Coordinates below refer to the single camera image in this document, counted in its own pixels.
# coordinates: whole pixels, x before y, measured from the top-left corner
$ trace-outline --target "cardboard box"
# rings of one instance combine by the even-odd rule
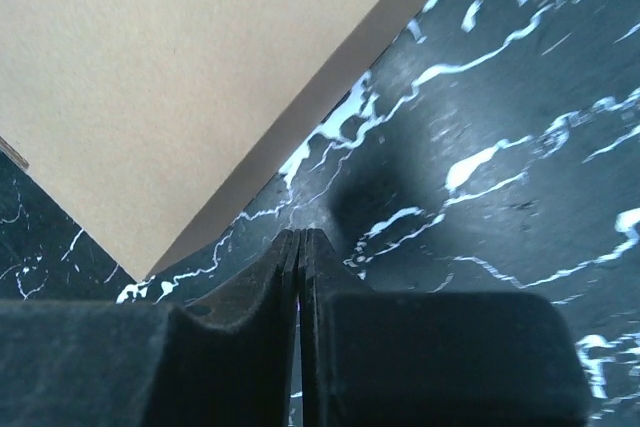
[[[425,0],[0,0],[2,146],[134,279],[214,240]]]

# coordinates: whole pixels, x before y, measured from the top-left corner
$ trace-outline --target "dark marble floor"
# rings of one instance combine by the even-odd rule
[[[640,425],[638,31],[639,0],[428,0],[223,237],[139,284],[1,158],[0,296],[185,302],[319,227],[376,288],[546,296],[592,424]]]

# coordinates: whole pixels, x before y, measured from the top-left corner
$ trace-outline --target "marble countertop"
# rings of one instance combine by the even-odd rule
[[[592,425],[639,425],[638,1],[425,0],[225,234],[142,283],[2,157],[0,296],[186,302],[322,228],[375,288],[547,297]]]

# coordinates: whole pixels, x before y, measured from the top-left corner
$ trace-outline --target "brown cardboard box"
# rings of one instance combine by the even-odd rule
[[[0,0],[0,135],[140,280],[218,236],[425,0]]]

